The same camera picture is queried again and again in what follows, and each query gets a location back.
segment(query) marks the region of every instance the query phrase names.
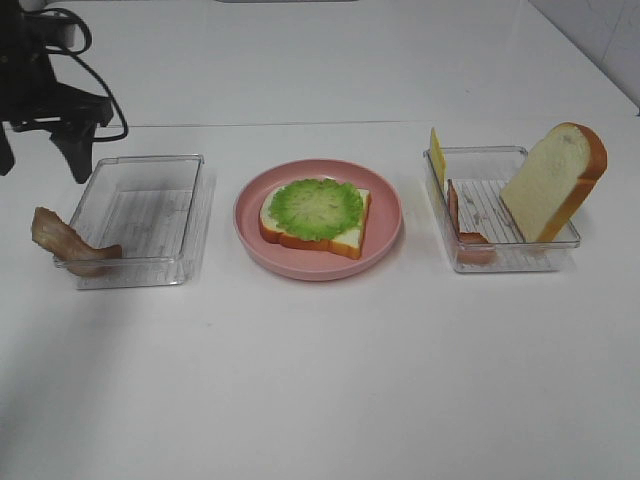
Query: clear plastic container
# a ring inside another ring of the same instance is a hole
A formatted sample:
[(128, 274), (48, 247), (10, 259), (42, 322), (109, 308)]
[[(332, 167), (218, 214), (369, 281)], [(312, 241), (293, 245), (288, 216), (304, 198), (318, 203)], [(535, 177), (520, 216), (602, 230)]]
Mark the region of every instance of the clear plastic container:
[(200, 155), (100, 160), (69, 225), (94, 248), (123, 247), (123, 258), (62, 261), (56, 267), (98, 267), (73, 276), (78, 289), (180, 285), (202, 262), (213, 174)]
[[(580, 245), (571, 222), (552, 242), (525, 242), (500, 199), (500, 189), (515, 175), (527, 151), (522, 147), (443, 148), (447, 171), (445, 190), (427, 159), (427, 191), (453, 269), (461, 273), (545, 272), (560, 270), (568, 254)], [(447, 203), (447, 179), (458, 194), (458, 219), (463, 232), (479, 232), (489, 243), (464, 243)]]

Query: white bread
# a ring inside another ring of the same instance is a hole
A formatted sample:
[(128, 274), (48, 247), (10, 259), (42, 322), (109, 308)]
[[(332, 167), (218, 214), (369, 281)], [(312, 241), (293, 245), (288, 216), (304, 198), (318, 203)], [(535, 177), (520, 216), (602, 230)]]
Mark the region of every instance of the white bread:
[(362, 244), (369, 214), (369, 204), (371, 203), (371, 193), (369, 190), (358, 188), (362, 197), (364, 208), (358, 225), (346, 232), (343, 232), (332, 239), (322, 239), (319, 241), (302, 240), (290, 235), (277, 226), (277, 221), (269, 214), (269, 207), (278, 187), (272, 190), (265, 198), (260, 208), (260, 234), (269, 243), (279, 243), (284, 247), (296, 248), (300, 250), (320, 250), (342, 255), (344, 257), (357, 260), (362, 255)]
[(607, 169), (607, 152), (588, 127), (561, 123), (529, 152), (500, 197), (527, 242), (550, 242)]

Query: black cable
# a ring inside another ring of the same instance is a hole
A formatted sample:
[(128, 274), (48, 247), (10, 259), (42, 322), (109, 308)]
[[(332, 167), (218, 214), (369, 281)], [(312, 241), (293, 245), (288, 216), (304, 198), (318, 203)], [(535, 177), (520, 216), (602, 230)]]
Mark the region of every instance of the black cable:
[(112, 135), (110, 137), (94, 137), (93, 141), (94, 142), (113, 142), (113, 141), (116, 141), (116, 140), (121, 140), (124, 137), (126, 137), (129, 134), (129, 125), (127, 124), (127, 121), (124, 118), (124, 114), (122, 113), (122, 109), (120, 108), (120, 105), (118, 104), (118, 101), (116, 100), (116, 97), (111, 92), (111, 89), (109, 88), (107, 83), (102, 79), (102, 77), (100, 77), (100, 75), (98, 75), (98, 73), (93, 68), (91, 68), (89, 65), (87, 65), (87, 63), (84, 60), (82, 60), (78, 56), (77, 53), (72, 52), (71, 50), (69, 50), (64, 45), (57, 45), (57, 47), (60, 50), (62, 50), (62, 52), (64, 52), (64, 55), (68, 55), (71, 58), (73, 58), (87, 72), (89, 72), (93, 78), (96, 79), (96, 81), (100, 84), (100, 86), (104, 89), (104, 91), (107, 92), (107, 96), (111, 100), (111, 103), (113, 103), (113, 108), (116, 109), (116, 113), (118, 114), (118, 117), (120, 118), (120, 122), (122, 122), (122, 133), (119, 133), (118, 135)]

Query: cheese slice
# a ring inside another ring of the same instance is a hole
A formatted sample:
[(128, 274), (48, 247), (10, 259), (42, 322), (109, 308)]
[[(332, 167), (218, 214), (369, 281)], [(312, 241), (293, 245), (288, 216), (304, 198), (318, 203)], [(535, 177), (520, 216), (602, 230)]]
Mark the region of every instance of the cheese slice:
[(440, 148), (440, 142), (438, 141), (438, 137), (436, 136), (435, 128), (431, 128), (429, 152), (431, 155), (431, 163), (433, 164), (433, 169), (435, 170), (436, 177), (438, 178), (438, 183), (440, 184), (440, 188), (444, 192), (444, 180), (447, 174), (447, 161), (444, 158), (442, 149)]

